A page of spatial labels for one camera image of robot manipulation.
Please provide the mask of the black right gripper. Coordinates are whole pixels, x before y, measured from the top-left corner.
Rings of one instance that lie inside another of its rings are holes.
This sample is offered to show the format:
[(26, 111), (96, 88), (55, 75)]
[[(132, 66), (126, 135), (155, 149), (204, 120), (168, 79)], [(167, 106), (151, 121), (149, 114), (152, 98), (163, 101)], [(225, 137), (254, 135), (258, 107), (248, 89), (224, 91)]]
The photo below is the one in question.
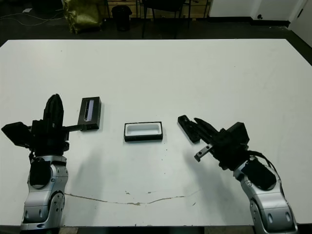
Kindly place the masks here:
[(200, 118), (195, 117), (194, 120), (194, 127), (198, 135), (207, 143), (206, 147), (195, 154), (194, 158), (197, 162), (210, 153), (219, 161), (219, 167), (223, 170), (235, 170), (249, 159), (248, 136), (230, 136), (219, 140), (219, 131), (215, 127)]

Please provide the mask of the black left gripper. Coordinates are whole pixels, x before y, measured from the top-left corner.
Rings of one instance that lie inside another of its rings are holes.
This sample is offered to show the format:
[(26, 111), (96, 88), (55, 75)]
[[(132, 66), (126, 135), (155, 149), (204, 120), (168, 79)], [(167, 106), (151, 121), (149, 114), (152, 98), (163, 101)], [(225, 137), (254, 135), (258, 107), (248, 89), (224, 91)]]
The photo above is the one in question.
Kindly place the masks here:
[(59, 94), (52, 95), (46, 103), (43, 120), (33, 120), (32, 122), (31, 133), (34, 136), (32, 149), (35, 155), (63, 155), (69, 150), (69, 133), (85, 130), (84, 124), (63, 126), (63, 116), (61, 97)]

